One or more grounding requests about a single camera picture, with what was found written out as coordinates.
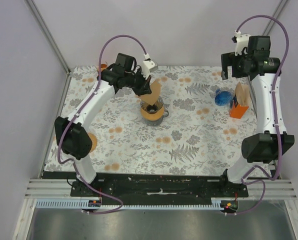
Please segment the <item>brown paper coffee filter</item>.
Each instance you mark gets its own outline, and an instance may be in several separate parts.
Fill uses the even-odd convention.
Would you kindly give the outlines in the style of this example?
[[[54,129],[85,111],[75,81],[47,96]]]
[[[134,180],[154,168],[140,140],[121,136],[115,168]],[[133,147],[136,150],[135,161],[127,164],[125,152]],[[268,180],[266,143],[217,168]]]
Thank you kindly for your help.
[[[150,85],[151,93],[139,96],[138,98],[149,105],[153,105],[160,97],[161,88],[162,88],[162,85],[159,82],[154,81]]]

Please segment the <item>glass coffee server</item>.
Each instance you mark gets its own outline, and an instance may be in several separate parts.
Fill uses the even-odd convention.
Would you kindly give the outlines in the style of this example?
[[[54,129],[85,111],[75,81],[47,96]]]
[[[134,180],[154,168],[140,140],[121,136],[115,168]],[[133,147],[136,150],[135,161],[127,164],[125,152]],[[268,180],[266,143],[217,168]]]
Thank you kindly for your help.
[[[147,125],[158,126],[163,122],[164,118],[169,116],[169,111],[162,108],[154,114],[149,114],[148,112],[141,110],[141,115]]]

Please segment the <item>orange coffee filter box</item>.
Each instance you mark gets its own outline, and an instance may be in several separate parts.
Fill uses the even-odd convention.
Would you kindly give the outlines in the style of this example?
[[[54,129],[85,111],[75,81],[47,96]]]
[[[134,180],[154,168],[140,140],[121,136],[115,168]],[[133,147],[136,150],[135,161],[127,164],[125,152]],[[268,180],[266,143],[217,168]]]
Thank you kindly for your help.
[[[241,119],[248,110],[250,103],[249,86],[239,82],[235,87],[233,99],[230,102],[229,116],[231,118]]]

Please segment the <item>clear glass dripper cone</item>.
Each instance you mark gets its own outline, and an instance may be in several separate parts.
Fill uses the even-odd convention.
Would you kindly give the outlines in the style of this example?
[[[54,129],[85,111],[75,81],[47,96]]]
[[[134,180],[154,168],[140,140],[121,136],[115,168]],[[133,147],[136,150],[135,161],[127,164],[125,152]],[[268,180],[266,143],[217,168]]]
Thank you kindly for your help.
[[[140,102],[141,109],[144,110],[145,112],[149,114],[155,114],[159,110],[161,110],[164,106],[164,101],[163,99],[159,96],[156,102],[153,105],[150,105],[149,103],[145,101]]]

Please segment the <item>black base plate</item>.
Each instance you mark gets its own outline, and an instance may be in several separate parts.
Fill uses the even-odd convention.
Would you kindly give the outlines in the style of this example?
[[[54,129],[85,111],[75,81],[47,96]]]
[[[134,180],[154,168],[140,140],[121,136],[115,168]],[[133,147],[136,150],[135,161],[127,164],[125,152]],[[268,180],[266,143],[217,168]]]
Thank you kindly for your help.
[[[242,183],[231,183],[225,176],[148,175],[98,173],[90,185],[76,180],[72,197],[102,197],[109,203],[114,198],[128,203],[209,203],[212,198],[246,198],[248,190]]]

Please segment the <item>orange glass dripper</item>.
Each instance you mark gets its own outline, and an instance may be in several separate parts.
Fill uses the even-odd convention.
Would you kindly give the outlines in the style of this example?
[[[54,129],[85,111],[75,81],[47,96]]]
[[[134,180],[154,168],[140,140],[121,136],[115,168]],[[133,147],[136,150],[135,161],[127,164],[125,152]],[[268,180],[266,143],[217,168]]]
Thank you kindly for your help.
[[[101,65],[98,64],[96,67],[97,71],[101,72],[108,67],[108,63],[105,61],[104,63],[101,63]]]

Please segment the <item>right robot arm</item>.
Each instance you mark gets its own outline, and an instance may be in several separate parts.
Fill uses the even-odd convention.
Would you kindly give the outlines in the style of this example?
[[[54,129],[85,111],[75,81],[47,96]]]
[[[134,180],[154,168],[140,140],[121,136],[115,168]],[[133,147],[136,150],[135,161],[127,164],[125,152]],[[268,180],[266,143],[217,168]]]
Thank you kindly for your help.
[[[242,141],[241,157],[220,176],[218,191],[224,197],[231,196],[236,187],[241,189],[243,181],[261,164],[280,161],[295,143],[282,117],[282,62],[270,56],[270,37],[236,33],[232,41],[236,44],[235,50],[221,55],[221,77],[228,79],[231,67],[232,77],[249,78],[255,96],[257,127],[254,135]]]

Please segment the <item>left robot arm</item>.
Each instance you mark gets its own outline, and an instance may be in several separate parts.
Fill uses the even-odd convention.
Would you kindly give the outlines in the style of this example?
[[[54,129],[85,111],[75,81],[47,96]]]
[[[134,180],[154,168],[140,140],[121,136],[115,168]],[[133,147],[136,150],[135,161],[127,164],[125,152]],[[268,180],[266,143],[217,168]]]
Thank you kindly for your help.
[[[83,182],[82,191],[92,197],[99,192],[99,184],[94,181],[96,171],[92,166],[90,152],[92,140],[88,129],[108,100],[122,88],[130,88],[137,96],[151,94],[151,73],[158,68],[149,54],[144,54],[144,61],[137,64],[133,56],[119,53],[116,61],[101,70],[97,82],[84,100],[67,117],[57,117],[54,122],[57,160],[62,165],[66,161],[61,154],[71,157],[77,178]]]

